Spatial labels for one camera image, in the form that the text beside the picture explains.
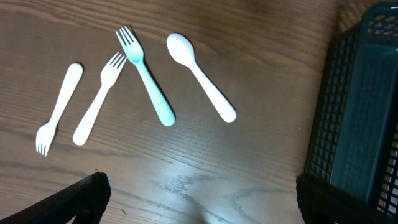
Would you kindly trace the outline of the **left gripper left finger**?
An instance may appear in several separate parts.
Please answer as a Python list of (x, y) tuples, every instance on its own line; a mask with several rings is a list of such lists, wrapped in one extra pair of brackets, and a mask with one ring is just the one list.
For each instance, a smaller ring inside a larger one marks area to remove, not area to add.
[(111, 196), (108, 176), (95, 172), (1, 220), (7, 223), (99, 223)]

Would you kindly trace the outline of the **black plastic basket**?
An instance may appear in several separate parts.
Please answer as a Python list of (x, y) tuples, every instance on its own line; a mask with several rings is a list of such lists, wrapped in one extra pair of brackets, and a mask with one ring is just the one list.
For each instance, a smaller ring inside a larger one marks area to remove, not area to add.
[(397, 218), (395, 1), (330, 42), (303, 173)]

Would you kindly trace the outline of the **pale green plastic fork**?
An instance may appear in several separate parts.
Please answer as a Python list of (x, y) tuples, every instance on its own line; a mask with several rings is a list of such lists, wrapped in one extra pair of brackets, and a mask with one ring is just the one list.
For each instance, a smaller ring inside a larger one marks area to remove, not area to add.
[(144, 63), (141, 44), (127, 26), (116, 31), (116, 36), (128, 60), (136, 66), (160, 122), (164, 126), (172, 126), (175, 122), (174, 112)]

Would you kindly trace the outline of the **white fork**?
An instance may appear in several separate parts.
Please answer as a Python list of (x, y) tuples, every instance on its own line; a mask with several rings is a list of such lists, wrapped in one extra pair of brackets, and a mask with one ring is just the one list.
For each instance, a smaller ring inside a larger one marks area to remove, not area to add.
[(125, 55), (117, 52), (103, 67), (100, 74), (101, 87), (73, 134), (72, 139), (76, 145), (82, 146), (86, 143), (104, 99), (109, 89), (116, 83), (126, 60)]
[(48, 154), (60, 117), (72, 97), (82, 75), (82, 64), (76, 62), (68, 67), (50, 120), (37, 131), (35, 146), (36, 152), (39, 154), (43, 156)]

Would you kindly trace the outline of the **white spoon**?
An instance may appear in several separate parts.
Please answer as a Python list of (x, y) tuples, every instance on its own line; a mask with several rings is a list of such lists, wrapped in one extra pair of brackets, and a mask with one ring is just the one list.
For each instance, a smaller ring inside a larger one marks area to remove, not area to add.
[(237, 117), (236, 110), (199, 67), (190, 41), (181, 34), (173, 33), (167, 37), (167, 48), (176, 62), (192, 71), (221, 118), (227, 123), (232, 123)]

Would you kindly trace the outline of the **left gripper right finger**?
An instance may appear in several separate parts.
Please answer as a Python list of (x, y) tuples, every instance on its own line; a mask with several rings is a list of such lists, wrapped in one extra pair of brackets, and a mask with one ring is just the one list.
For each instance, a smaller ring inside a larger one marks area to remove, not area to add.
[(397, 224), (397, 218), (310, 174), (297, 176), (296, 192), (305, 224)]

